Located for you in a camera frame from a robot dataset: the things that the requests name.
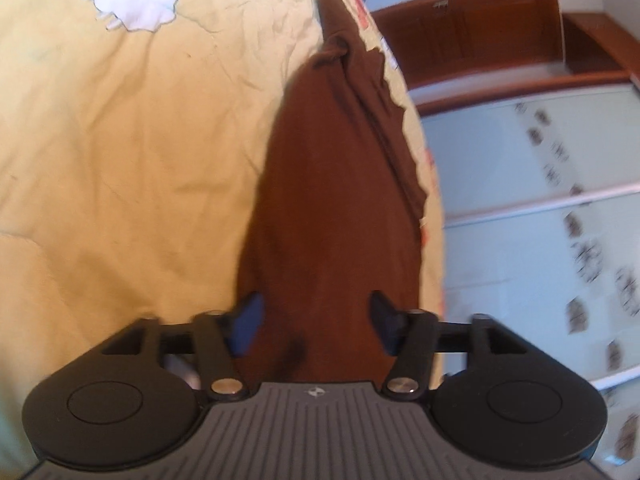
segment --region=dark clothing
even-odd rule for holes
[[[368,316],[382,290],[416,308],[426,196],[389,95],[342,0],[318,0],[324,45],[287,88],[238,273],[265,321],[237,361],[260,381],[380,382],[392,364]]]

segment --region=yellow fabric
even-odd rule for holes
[[[33,465],[20,408],[43,377],[142,313],[186,322],[234,301],[274,115],[321,29],[314,0],[176,11],[128,32],[90,0],[0,0],[0,478]],[[421,302],[437,311],[437,177],[401,73],[385,75],[429,192]]]

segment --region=gray ribbed plate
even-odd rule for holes
[[[511,472],[444,440],[416,404],[370,383],[272,384],[215,405],[180,449],[139,468],[72,471],[44,462],[29,480],[603,480],[588,462]]]

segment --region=folded brown fabric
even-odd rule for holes
[[[417,308],[426,195],[389,95],[342,0],[318,0],[324,45],[287,88],[238,273],[265,321],[238,367],[260,381],[380,383],[392,364],[368,299]]]

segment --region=wooden panel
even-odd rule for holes
[[[573,23],[594,39],[618,64],[640,78],[640,42],[602,12],[570,12],[564,22]]]
[[[563,16],[562,22],[564,24],[565,63],[569,70],[577,74],[602,70],[622,70],[623,67],[572,20]]]
[[[562,59],[558,0],[412,0],[373,17],[409,88]]]
[[[479,105],[502,99],[511,99],[525,95],[539,94],[571,88],[585,88],[607,84],[628,83],[630,73],[626,70],[610,72],[589,72],[576,75],[550,77],[527,82],[507,84],[448,96],[442,99],[416,104],[420,117],[450,112],[468,106]]]

